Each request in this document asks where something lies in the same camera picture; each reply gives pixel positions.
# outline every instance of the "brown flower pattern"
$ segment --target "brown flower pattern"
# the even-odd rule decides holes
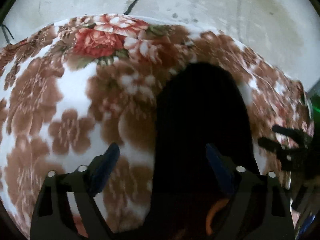
[[[47,173],[52,170],[64,173],[61,165],[46,161],[48,154],[49,147],[41,138],[29,140],[26,135],[18,135],[15,147],[7,156],[4,171],[8,194],[26,236],[29,236],[33,208]]]
[[[42,48],[52,44],[53,39],[56,37],[57,34],[53,24],[42,28],[37,33],[31,35],[31,37],[28,38],[27,43],[19,48],[16,53],[17,60],[19,62],[24,62],[29,57],[36,56]]]
[[[10,63],[16,56],[17,50],[27,43],[27,39],[18,42],[17,44],[8,44],[5,48],[0,49],[0,76],[3,74],[3,68]]]
[[[39,57],[40,50],[44,56]],[[116,142],[122,153],[103,191],[108,225],[114,232],[140,226],[150,205],[153,171],[139,159],[148,161],[154,154],[156,98],[188,63],[200,61],[220,65],[246,87],[255,141],[266,136],[295,146],[272,132],[274,124],[313,134],[302,84],[221,31],[195,33],[184,26],[106,14],[49,25],[1,50],[0,78],[4,90],[12,90],[0,101],[0,128],[5,125],[8,138],[1,142],[0,134],[1,154],[7,156],[0,171],[8,188],[0,192],[17,208],[6,207],[23,234],[29,237],[44,176],[50,170],[63,172],[62,159],[65,167],[70,158],[87,164],[96,155],[96,142],[105,147]],[[100,136],[93,143],[90,136],[96,131]],[[281,171],[276,156],[259,151],[267,160],[264,172],[276,172],[286,184],[290,175]],[[81,218],[75,221],[86,235]]]
[[[0,101],[0,144],[2,142],[2,126],[7,119],[8,111],[5,109],[7,106],[7,101],[2,98]]]
[[[134,65],[118,61],[107,68],[98,66],[97,76],[88,79],[87,95],[92,100],[90,113],[103,122],[102,138],[109,144],[126,141],[153,152],[160,91],[155,77],[139,74]]]
[[[56,78],[64,73],[49,58],[35,58],[17,79],[10,95],[7,133],[37,134],[43,122],[50,122],[62,99]]]
[[[106,222],[113,232],[130,230],[143,224],[144,219],[135,214],[128,202],[148,208],[152,175],[153,171],[146,166],[130,166],[123,157],[118,160],[103,192],[108,212]]]
[[[71,145],[76,153],[84,153],[90,147],[87,133],[94,127],[91,118],[84,117],[78,120],[78,113],[74,109],[63,112],[61,122],[52,122],[49,134],[54,137],[52,150],[56,154],[67,154]]]

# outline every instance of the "floral blanket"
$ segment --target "floral blanket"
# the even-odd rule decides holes
[[[189,62],[210,62],[232,74],[254,141],[267,136],[293,146],[271,131],[274,124],[313,133],[302,84],[214,28],[83,16],[51,24],[0,53],[0,197],[26,237],[47,173],[73,172],[112,142],[121,157],[95,201],[114,232],[143,223],[152,191],[156,97]],[[261,172],[273,170],[285,183],[275,155],[256,148]]]

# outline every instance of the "floral fabric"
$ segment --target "floral fabric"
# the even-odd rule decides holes
[[[26,237],[46,174],[89,164],[112,142],[121,157],[95,201],[114,232],[143,223],[152,192],[156,97],[188,63],[210,62],[232,74],[254,142],[266,136],[293,146],[271,131],[274,124],[313,134],[302,84],[216,29],[84,16],[0,52],[0,197]],[[288,175],[275,155],[256,151],[264,160],[260,170],[276,172],[285,184]]]

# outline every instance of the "metal screw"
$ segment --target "metal screw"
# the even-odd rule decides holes
[[[244,172],[245,172],[245,167],[237,166],[237,167],[236,167],[236,170],[237,170],[238,172],[244,173]]]
[[[53,177],[54,175],[56,175],[56,172],[55,171],[49,171],[48,172],[48,177]]]
[[[81,166],[78,167],[78,171],[83,172],[83,171],[86,171],[87,168],[88,168],[87,165],[81,165]]]
[[[276,174],[275,174],[273,171],[269,171],[269,172],[268,172],[268,176],[269,176],[270,178],[275,178],[275,177],[276,177]]]

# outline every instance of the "red flower print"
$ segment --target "red flower print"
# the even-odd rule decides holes
[[[116,33],[127,37],[136,38],[140,31],[146,30],[149,23],[134,19],[127,15],[104,14],[100,17],[101,22],[97,22],[95,30]]]
[[[76,33],[74,52],[95,58],[107,57],[123,48],[120,38],[117,34],[81,28]]]

